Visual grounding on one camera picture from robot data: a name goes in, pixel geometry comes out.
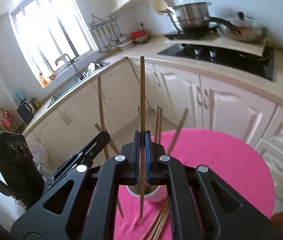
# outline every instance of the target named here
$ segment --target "pan handle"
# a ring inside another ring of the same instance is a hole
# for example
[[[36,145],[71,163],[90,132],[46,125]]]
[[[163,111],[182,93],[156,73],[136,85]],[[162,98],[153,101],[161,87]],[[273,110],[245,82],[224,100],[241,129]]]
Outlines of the pan handle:
[[[159,10],[161,13],[167,13],[168,15],[173,15],[172,11],[171,10]]]
[[[170,20],[171,20],[171,22],[174,24],[175,29],[176,29],[178,32],[180,32],[180,29],[177,27],[176,23],[174,22],[174,19],[172,18],[172,15],[174,15],[174,13],[173,13],[171,10],[169,10],[169,9],[166,9],[166,10],[159,10],[159,11],[160,11],[161,13],[167,13],[168,16],[169,16],[169,18],[170,18]]]
[[[230,21],[210,16],[205,16],[203,19],[208,22],[216,22],[218,24],[225,25],[232,34],[241,35],[241,31],[238,30],[237,27],[235,27]]]

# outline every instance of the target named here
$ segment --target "kitchen sink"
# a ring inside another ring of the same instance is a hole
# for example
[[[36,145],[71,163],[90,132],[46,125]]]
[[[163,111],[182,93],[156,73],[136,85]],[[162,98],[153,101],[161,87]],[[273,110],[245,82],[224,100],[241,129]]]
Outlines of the kitchen sink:
[[[109,64],[109,62],[106,61],[100,61],[98,63],[100,65],[100,68],[103,68],[105,66],[107,66]],[[98,69],[95,69],[95,71],[91,72],[89,76],[91,76],[94,72],[96,72]],[[83,82],[86,78],[88,78],[89,76],[86,76],[83,80],[80,80],[78,77],[73,78],[71,81],[69,81],[67,84],[63,85],[61,88],[59,88],[59,90],[57,90],[53,95],[52,98],[50,99],[50,102],[48,104],[49,108],[53,103],[55,103],[58,98],[60,98],[61,96],[63,96],[64,94],[66,94],[69,90],[71,90],[75,85],[77,85],[78,83]]]

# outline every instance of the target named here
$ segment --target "faucet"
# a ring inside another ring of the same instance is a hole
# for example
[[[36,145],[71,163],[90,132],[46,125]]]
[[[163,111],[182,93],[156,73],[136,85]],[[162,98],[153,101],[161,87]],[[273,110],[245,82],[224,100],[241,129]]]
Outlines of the faucet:
[[[74,60],[71,59],[68,54],[63,54],[63,55],[61,55],[58,59],[55,60],[55,64],[58,65],[58,63],[59,63],[60,61],[62,61],[62,60],[65,60],[65,61],[67,62],[67,64],[68,64],[68,63],[71,63],[72,66],[73,66],[74,69],[75,69],[75,72],[76,72],[78,78],[79,78],[80,80],[83,80],[83,79],[84,79],[84,76],[83,76],[83,74],[80,72],[80,69],[75,66]]]

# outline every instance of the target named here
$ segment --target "metal screw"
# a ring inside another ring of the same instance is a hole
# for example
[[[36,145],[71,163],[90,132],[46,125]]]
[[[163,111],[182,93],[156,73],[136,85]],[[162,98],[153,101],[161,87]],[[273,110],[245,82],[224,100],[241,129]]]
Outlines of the metal screw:
[[[168,155],[161,155],[159,157],[159,159],[162,161],[162,162],[167,162],[170,160],[170,157]]]
[[[200,165],[198,167],[198,170],[201,172],[201,173],[206,173],[208,171],[208,167],[205,166],[205,165]]]
[[[85,172],[85,171],[87,171],[87,166],[84,165],[84,164],[78,165],[77,168],[76,168],[76,170],[77,170],[78,172]]]
[[[118,162],[122,162],[126,159],[126,157],[124,155],[116,155],[115,156],[115,160],[118,161]]]

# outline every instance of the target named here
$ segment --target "black gas stove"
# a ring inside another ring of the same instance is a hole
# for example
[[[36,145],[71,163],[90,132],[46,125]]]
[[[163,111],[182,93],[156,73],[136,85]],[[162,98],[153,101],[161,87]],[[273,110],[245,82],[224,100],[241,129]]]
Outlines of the black gas stove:
[[[258,57],[232,49],[180,43],[159,52],[158,55],[212,62],[246,71],[270,81],[273,80],[274,51],[269,47],[265,47],[264,55]]]

